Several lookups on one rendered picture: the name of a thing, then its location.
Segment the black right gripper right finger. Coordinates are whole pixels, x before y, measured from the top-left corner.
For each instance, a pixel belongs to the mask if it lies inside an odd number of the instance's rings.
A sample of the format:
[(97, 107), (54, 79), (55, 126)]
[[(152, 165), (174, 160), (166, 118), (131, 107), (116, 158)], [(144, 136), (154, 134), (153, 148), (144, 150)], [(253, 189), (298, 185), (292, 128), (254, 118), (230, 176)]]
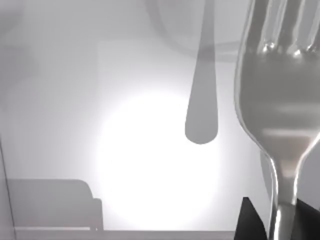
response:
[(291, 240), (320, 240), (320, 210), (298, 199)]

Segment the white plate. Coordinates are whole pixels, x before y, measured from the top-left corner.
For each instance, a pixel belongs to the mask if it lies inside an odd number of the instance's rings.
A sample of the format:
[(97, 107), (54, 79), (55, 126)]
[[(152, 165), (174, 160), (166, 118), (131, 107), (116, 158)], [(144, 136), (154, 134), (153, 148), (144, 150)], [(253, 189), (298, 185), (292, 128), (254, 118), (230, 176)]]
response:
[(142, 0), (150, 25), (177, 53), (233, 63), (249, 0)]

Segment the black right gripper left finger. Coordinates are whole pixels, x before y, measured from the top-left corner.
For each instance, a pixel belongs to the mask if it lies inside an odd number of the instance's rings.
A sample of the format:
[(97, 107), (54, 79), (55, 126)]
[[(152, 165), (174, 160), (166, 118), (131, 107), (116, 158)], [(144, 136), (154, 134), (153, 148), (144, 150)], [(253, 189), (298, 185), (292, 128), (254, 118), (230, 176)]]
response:
[(234, 240), (268, 240), (263, 221), (249, 197), (242, 198)]

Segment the silver metal fork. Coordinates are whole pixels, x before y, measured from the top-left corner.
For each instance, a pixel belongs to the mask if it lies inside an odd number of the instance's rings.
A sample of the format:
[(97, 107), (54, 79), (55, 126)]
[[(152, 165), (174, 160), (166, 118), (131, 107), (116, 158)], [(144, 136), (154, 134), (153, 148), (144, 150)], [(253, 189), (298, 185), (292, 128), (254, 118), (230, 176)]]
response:
[(301, 170), (320, 141), (320, 0), (250, 0), (234, 106), (271, 166), (268, 240), (291, 240)]

